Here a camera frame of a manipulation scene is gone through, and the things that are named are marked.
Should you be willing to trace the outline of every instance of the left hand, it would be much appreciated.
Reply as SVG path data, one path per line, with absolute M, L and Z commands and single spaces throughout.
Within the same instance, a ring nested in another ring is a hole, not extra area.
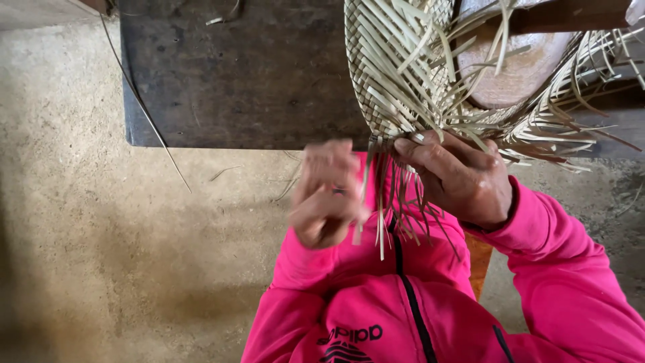
M 351 140 L 332 140 L 304 149 L 302 175 L 288 221 L 305 247 L 338 245 L 347 236 L 350 223 L 369 218 L 370 210 L 361 204 L 359 169 Z M 344 189 L 344 194 L 335 194 L 335 187 Z

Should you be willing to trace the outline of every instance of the hand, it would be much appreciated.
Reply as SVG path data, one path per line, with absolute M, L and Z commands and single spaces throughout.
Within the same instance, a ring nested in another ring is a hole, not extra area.
M 364 223 L 370 216 L 370 210 L 361 205 L 359 168 L 351 140 L 307 145 L 304 149 L 289 225 L 305 247 L 321 249 L 340 244 L 352 221 Z M 344 194 L 335 194 L 334 187 L 344 189 Z
M 511 213 L 513 187 L 497 144 L 484 140 L 488 152 L 472 141 L 444 132 L 443 144 L 435 131 L 424 131 L 423 141 L 398 139 L 399 160 L 412 166 L 424 185 L 424 201 L 458 220 L 494 231 Z

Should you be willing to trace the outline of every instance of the adidas logo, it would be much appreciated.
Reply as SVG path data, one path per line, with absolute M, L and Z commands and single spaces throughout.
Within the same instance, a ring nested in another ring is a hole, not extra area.
M 372 359 L 359 348 L 337 340 L 324 352 L 320 363 L 373 363 Z

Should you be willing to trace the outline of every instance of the dirt floor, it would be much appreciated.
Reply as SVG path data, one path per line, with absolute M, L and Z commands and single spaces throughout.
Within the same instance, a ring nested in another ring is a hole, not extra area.
M 172 150 L 189 194 L 162 149 L 125 142 L 121 75 L 100 23 L 0 32 L 0 49 L 0 360 L 239 361 L 286 228 L 288 198 L 272 200 L 297 161 Z M 642 161 L 514 172 L 608 247 L 645 313 L 645 197 L 619 215 L 645 180 Z M 482 304 L 522 331 L 511 278 L 496 254 Z

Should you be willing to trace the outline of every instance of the right hand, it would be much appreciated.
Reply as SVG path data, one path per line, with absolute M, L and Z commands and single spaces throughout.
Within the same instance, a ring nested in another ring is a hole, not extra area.
M 435 131 L 421 134 L 423 141 L 398 139 L 394 147 L 399 161 L 421 177 L 424 201 L 485 230 L 502 228 L 510 217 L 513 187 L 497 144 L 484 140 L 489 149 L 484 152 L 448 132 L 443 143 Z

